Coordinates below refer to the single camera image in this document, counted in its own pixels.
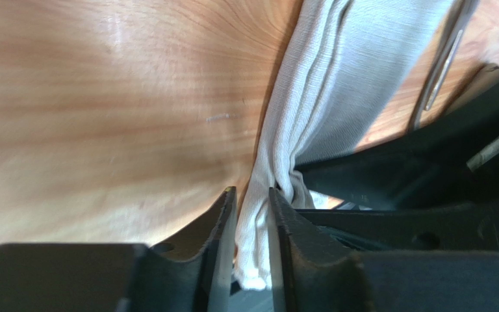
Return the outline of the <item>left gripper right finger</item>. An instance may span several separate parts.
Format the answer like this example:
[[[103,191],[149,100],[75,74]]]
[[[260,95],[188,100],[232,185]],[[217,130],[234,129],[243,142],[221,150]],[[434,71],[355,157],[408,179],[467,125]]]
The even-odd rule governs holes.
[[[269,199],[276,311],[499,311],[499,252],[354,250]]]

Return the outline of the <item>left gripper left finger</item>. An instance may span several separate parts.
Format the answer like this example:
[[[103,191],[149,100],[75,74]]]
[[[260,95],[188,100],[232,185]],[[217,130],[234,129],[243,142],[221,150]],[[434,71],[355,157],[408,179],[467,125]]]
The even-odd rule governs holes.
[[[146,244],[0,244],[0,311],[226,311],[237,191]]]

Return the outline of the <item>beige cloth napkin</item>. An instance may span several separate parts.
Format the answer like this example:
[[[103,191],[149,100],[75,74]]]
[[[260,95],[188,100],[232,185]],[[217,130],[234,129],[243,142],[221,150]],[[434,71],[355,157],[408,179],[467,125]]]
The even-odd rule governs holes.
[[[300,164],[351,153],[428,46],[451,1],[304,1],[268,103],[236,232],[234,275],[272,286],[268,191],[314,208]]]

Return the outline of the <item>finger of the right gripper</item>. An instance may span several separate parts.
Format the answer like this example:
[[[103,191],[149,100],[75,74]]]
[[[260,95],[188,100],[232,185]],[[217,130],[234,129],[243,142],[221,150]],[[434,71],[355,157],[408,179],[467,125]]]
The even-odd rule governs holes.
[[[374,210],[416,209],[469,175],[469,160],[498,138],[499,81],[421,129],[297,169],[309,190]]]
[[[499,203],[406,211],[300,210],[299,213],[354,250],[499,252]]]

